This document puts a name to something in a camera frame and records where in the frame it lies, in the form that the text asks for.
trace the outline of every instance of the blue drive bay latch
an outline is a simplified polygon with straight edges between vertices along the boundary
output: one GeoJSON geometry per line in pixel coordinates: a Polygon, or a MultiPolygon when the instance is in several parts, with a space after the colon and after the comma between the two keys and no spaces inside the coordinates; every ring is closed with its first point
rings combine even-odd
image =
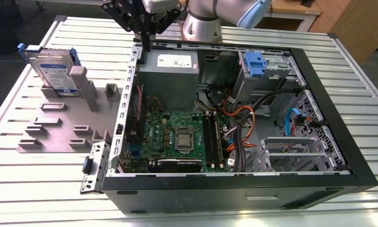
{"type": "Polygon", "coordinates": [[[245,63],[251,77],[261,77],[266,70],[266,61],[259,52],[245,52],[245,63]]]}

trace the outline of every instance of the aluminum work table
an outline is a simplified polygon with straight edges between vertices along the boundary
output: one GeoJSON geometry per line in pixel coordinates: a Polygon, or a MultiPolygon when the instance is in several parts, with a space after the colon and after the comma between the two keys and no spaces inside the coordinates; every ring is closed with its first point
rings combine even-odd
{"type": "MultiPolygon", "coordinates": [[[[172,25],[161,39],[180,39],[172,25]]],[[[378,179],[378,91],[342,44],[326,34],[222,28],[225,43],[302,48],[378,179]]],[[[97,87],[126,82],[133,34],[109,19],[54,21],[41,45],[73,46],[97,87]]],[[[17,143],[44,96],[26,65],[0,108],[0,223],[37,226],[378,226],[378,187],[307,210],[122,214],[105,195],[80,195],[82,153],[18,153],[17,143]]]]}

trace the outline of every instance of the wooden cabinet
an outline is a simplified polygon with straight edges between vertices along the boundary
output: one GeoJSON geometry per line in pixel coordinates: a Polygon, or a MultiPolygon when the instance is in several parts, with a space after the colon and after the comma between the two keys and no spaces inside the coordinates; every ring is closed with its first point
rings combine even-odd
{"type": "Polygon", "coordinates": [[[357,63],[378,48],[378,0],[315,0],[323,11],[310,32],[334,33],[357,63]]]}

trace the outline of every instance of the motherboard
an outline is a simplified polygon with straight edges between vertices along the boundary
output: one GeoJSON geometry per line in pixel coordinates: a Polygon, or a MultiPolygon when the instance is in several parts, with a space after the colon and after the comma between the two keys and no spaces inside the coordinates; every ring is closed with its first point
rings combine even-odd
{"type": "Polygon", "coordinates": [[[166,166],[166,172],[224,172],[224,123],[216,113],[148,112],[142,143],[130,144],[124,172],[158,172],[157,166],[166,166]]]}

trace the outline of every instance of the blue hard drive label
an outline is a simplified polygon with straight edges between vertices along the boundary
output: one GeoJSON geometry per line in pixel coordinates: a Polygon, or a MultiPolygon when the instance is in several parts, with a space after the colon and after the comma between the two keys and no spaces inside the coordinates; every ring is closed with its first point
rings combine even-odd
{"type": "Polygon", "coordinates": [[[40,64],[40,67],[48,68],[48,69],[65,69],[65,65],[57,65],[57,64],[40,64]]]}
{"type": "Polygon", "coordinates": [[[73,95],[77,86],[69,76],[68,67],[62,64],[40,64],[48,83],[61,95],[73,95]]]}

